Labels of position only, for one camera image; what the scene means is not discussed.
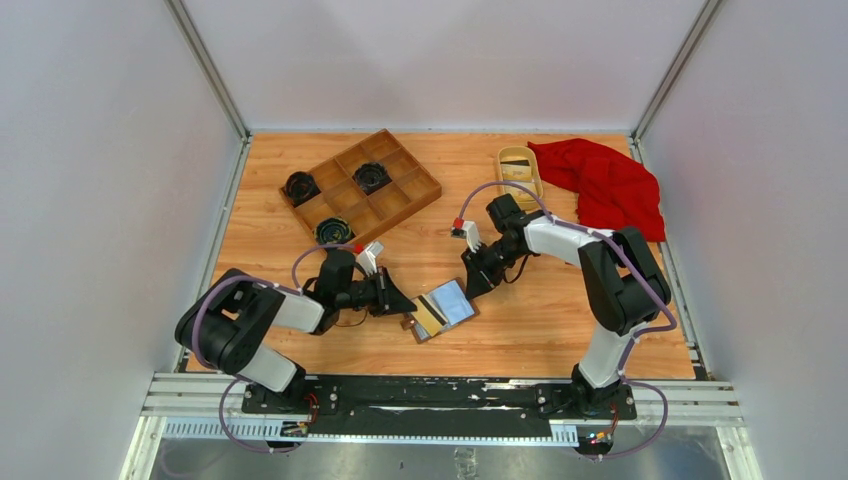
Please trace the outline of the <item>gold credit card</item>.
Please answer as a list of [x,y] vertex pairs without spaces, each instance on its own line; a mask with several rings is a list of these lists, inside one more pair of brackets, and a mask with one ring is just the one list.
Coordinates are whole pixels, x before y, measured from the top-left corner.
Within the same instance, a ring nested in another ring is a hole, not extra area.
[[414,303],[417,306],[414,318],[429,337],[440,334],[448,325],[446,315],[437,306],[435,301],[427,295],[419,295],[415,298]]

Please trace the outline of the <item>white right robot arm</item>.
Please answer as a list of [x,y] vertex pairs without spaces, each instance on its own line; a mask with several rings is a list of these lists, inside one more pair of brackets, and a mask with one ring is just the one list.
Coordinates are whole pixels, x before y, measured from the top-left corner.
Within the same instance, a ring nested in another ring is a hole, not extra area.
[[584,417],[598,416],[623,387],[624,366],[639,336],[670,312],[671,290],[645,237],[635,227],[603,230],[567,222],[545,207],[526,212],[509,194],[496,197],[486,210],[501,235],[491,244],[471,220],[457,217],[451,227],[452,236],[467,244],[461,255],[466,298],[505,283],[507,269],[527,257],[550,256],[579,268],[596,327],[573,368],[564,403],[541,411],[570,408]]

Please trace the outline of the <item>brown leather card holder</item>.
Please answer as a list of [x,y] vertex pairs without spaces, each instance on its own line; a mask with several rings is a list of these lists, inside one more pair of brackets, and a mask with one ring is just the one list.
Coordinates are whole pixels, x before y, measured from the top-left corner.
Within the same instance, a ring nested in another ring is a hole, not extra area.
[[421,295],[427,295],[435,301],[437,306],[446,315],[448,325],[440,334],[429,337],[423,328],[417,324],[414,318],[415,312],[404,314],[400,321],[400,326],[404,331],[410,332],[419,344],[428,342],[480,315],[477,306],[471,300],[465,298],[465,284],[459,277],[451,279]]

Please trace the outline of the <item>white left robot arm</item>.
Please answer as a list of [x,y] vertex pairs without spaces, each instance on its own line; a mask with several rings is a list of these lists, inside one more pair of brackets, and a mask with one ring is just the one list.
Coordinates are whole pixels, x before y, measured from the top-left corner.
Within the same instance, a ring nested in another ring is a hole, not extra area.
[[261,404],[283,413],[317,406],[304,367],[265,345],[272,327],[322,335],[343,310],[380,317],[417,309],[377,263],[377,243],[324,250],[318,274],[294,288],[229,269],[180,317],[175,341],[202,366],[246,382],[247,393]]

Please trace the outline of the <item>beige oval tray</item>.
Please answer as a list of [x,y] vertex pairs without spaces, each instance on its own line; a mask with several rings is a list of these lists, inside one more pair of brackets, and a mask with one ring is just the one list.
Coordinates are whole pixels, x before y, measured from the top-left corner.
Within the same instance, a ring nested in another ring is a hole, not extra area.
[[496,179],[521,185],[533,194],[516,187],[498,186],[500,194],[509,193],[524,211],[540,208],[534,196],[543,197],[543,185],[538,171],[535,153],[526,146],[508,146],[502,148],[495,159]]

